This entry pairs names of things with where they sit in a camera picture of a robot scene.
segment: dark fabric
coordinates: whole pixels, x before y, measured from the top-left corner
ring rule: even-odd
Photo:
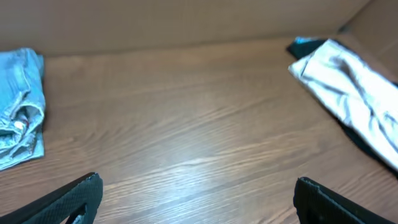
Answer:
[[[319,46],[321,46],[323,43],[325,43],[327,40],[312,40],[309,42],[301,43],[298,44],[296,42],[293,42],[290,44],[286,50],[293,55],[297,60],[300,60],[301,58],[311,54],[314,52]],[[346,47],[344,44],[339,42],[338,40],[334,40],[340,45],[342,45],[344,48],[347,50],[353,52],[351,49]],[[381,160],[372,150],[372,148],[354,131],[354,129],[347,127],[345,124],[343,124],[339,119],[334,117],[337,121],[337,123],[340,125],[344,133],[351,139],[351,141],[358,146],[360,150],[365,152],[368,156],[372,157],[376,161],[378,161],[380,164],[385,166],[389,171],[391,171],[397,178],[398,178],[398,172],[395,171],[393,168],[388,166],[383,160]]]

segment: cardboard wall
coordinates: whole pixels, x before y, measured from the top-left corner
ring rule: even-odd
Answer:
[[[3,0],[0,50],[47,54],[336,32],[368,0]]]
[[[398,0],[373,0],[349,23],[354,36],[398,76]]]

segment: folded jeans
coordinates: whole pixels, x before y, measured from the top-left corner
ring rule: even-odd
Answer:
[[[44,58],[32,49],[0,53],[0,170],[44,155]]]

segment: wooden floor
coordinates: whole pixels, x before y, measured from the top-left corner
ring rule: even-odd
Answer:
[[[292,40],[47,58],[45,157],[0,172],[0,215],[95,171],[96,223],[298,223],[301,176],[398,222],[398,181],[289,74]]]

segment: white towel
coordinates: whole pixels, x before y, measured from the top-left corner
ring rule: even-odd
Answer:
[[[398,89],[391,82],[333,40],[289,71],[398,171]]]

